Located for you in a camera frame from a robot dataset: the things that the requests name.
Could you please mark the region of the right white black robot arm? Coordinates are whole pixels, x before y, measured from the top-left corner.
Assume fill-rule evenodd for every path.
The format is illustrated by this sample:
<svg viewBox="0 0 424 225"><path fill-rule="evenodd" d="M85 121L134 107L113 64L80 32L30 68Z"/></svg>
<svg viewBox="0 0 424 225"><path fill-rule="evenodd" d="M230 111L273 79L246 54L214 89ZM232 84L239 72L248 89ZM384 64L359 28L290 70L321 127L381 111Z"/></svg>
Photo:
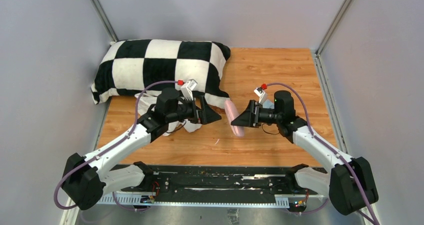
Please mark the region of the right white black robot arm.
<svg viewBox="0 0 424 225"><path fill-rule="evenodd" d="M231 101L225 102L224 109L236 136L242 137L245 127L274 124L280 135L304 149L322 165L325 172L305 164L292 167L285 180L290 193L312 190L328 198L342 215L349 215L379 200L370 163L364 157L354 158L342 152L316 134L308 122L296 114L289 91L275 92L274 107L271 108L263 107L261 100L250 100L242 113Z"/></svg>

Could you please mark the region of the pink glasses case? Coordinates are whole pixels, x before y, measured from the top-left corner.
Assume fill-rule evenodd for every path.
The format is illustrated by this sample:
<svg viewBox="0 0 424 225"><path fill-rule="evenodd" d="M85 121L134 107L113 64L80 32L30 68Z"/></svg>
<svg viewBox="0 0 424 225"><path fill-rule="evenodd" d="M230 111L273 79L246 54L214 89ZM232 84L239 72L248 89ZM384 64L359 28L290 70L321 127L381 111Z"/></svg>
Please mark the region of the pink glasses case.
<svg viewBox="0 0 424 225"><path fill-rule="evenodd" d="M228 120L228 124L230 125L230 128L233 132L233 134L236 137L244 137L245 136L245 131L244 128L241 126L235 126L232 125L232 122L240 115L235 104L230 100L227 99L224 102L224 111Z"/></svg>

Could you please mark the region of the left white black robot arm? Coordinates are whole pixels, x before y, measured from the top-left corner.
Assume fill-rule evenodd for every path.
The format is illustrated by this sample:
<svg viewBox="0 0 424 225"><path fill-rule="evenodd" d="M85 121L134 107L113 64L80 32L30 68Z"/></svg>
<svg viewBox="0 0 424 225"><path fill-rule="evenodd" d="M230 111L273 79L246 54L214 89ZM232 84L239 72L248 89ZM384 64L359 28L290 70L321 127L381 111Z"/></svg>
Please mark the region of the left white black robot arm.
<svg viewBox="0 0 424 225"><path fill-rule="evenodd" d="M126 132L97 150L69 156L54 193L62 189L74 206L84 211L104 195L123 188L137 187L142 192L149 191L153 178L147 174L148 168L142 162L117 170L115 165L139 148L153 143L169 130L170 123L188 121L207 125L221 120L205 96L198 99L200 106L194 99L182 98L175 88L165 88Z"/></svg>

